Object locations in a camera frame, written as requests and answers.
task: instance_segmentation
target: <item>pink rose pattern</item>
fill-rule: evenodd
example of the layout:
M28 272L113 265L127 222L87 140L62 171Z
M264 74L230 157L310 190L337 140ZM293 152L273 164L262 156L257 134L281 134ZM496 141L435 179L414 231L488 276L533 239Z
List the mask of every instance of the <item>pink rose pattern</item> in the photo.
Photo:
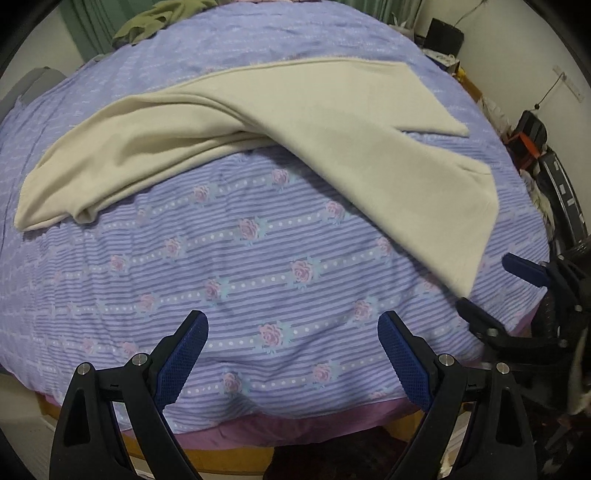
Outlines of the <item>pink rose pattern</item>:
M209 194L207 185L198 185L193 189L193 197L197 203L206 203L209 200Z
M297 260L291 264L291 272L295 281L300 284L307 284L314 278L314 267L306 260Z
M365 322L371 318L374 308L365 300L357 300L353 304L353 318L357 322Z
M120 257L119 255L111 255L111 271L113 272L123 272L127 267L127 260L124 257Z
M435 293L440 291L439 287L439 280L435 275L432 273L428 273L423 278L423 292L425 293Z
M236 394L242 390L242 382L240 378L234 373L228 372L222 375L222 383L224 392L229 394Z
M178 238L168 238L164 241L164 254L169 258L177 258L183 250Z
M290 174L284 168L275 168L271 172L271 180L275 185L283 187L283 185L286 185L290 181Z
M138 346L132 342L123 342L121 344L121 349L123 350L123 353L128 356L134 356L138 353Z
M146 294L139 298L139 302L135 305L138 312L148 313L154 310L156 299L153 295Z
M327 383L332 379L332 368L329 364L318 364L312 369L315 382Z
M89 338L82 339L82 350L88 355L92 355L95 351L96 342L94 340L90 340Z
M244 240L252 241L259 237L259 226L250 218L243 218L240 220L238 222L238 230L240 231L240 236Z
M209 301L222 298L222 285L217 280L210 278L205 282L205 298Z
M138 209L137 213L135 214L135 223L139 226L145 225L150 221L150 213L151 210L147 208L140 208Z
M380 238L378 238L376 244L379 247L379 250L382 252L382 256L387 257L392 253L392 244L390 243L390 240L388 240L386 237L381 236Z
M330 200L326 203L324 208L326 209L327 216L330 219L340 222L345 218L345 207L343 207L339 202Z
M283 332L275 324L266 323L260 326L259 333L261 334L263 344L266 346L274 347L283 343Z

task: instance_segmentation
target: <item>white wall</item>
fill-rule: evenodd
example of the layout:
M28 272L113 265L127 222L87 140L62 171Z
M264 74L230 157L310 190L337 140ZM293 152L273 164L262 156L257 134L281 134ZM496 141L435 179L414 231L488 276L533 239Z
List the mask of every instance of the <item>white wall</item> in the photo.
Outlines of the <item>white wall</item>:
M27 37L0 78L0 99L29 70L51 67L67 76L83 63L59 10L55 9Z
M417 32L427 33L433 17L452 25L480 0L426 0ZM558 76L559 65L584 94L579 103L560 82L542 103L539 117L548 144L558 154L591 221L591 87L552 28L523 0L489 0L458 25L465 42L459 59L467 75L516 125Z

